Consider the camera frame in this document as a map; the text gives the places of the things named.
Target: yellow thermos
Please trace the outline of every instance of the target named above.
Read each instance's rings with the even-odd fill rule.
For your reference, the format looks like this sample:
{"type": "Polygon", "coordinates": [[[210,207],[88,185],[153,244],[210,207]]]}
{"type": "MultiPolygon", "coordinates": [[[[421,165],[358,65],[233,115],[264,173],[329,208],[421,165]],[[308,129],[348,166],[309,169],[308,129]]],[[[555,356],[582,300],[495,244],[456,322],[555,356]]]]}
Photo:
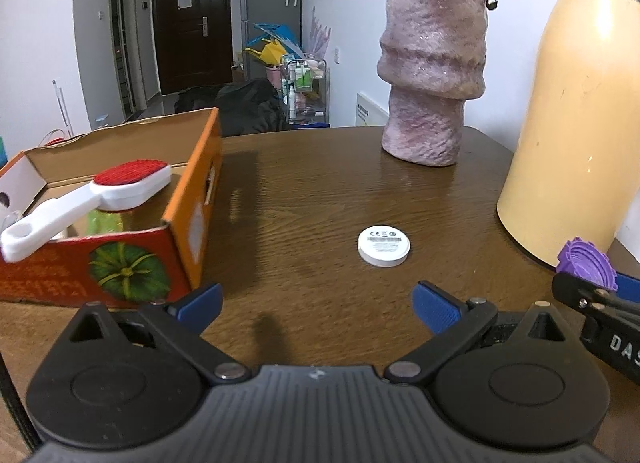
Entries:
{"type": "Polygon", "coordinates": [[[498,216],[556,266],[574,237],[606,252],[639,188],[640,0],[558,0],[498,216]]]}

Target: black bag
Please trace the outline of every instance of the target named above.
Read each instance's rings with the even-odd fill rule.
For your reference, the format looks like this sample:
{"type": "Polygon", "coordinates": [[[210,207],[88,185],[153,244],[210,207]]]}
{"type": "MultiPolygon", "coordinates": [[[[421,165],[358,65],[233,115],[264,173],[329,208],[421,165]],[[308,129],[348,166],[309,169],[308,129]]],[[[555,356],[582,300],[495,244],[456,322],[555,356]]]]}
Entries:
{"type": "Polygon", "coordinates": [[[288,131],[292,127],[282,111],[278,92],[265,79],[242,84],[203,86],[180,93],[175,112],[220,109],[222,136],[288,131]]]}

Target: red brush head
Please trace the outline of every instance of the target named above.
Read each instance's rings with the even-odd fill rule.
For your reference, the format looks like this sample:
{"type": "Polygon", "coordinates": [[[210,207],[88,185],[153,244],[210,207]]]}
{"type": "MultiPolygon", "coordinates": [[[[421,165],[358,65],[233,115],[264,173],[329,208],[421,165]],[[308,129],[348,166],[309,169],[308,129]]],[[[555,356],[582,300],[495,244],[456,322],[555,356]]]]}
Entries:
{"type": "Polygon", "coordinates": [[[161,160],[134,160],[96,174],[94,183],[96,185],[129,185],[144,180],[168,165],[161,160]]]}

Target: purple plastic part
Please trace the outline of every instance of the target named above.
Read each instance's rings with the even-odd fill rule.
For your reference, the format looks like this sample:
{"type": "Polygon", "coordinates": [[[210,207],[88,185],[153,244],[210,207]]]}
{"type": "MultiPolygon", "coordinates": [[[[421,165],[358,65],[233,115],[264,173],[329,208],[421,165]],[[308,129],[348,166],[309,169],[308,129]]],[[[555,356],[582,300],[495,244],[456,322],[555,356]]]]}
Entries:
{"type": "Polygon", "coordinates": [[[616,271],[609,263],[609,258],[600,252],[593,243],[576,237],[567,241],[558,253],[560,261],[556,271],[564,271],[580,277],[609,291],[617,291],[616,271]]]}

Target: box flap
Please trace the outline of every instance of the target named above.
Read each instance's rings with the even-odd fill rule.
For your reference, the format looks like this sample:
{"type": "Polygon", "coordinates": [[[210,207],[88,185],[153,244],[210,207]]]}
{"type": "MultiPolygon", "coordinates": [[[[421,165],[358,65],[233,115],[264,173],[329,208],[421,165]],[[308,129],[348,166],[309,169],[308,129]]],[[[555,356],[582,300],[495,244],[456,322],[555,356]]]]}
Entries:
{"type": "Polygon", "coordinates": [[[193,287],[200,285],[212,193],[220,176],[222,139],[218,109],[210,112],[162,218],[169,223],[182,265],[193,287]]]}
{"type": "Polygon", "coordinates": [[[25,154],[49,184],[92,178],[132,160],[162,160],[177,166],[189,161],[210,113],[211,109],[202,109],[129,122],[25,154]]]}
{"type": "Polygon", "coordinates": [[[24,153],[0,170],[0,231],[6,216],[12,212],[24,214],[45,185],[44,178],[24,153]]]}

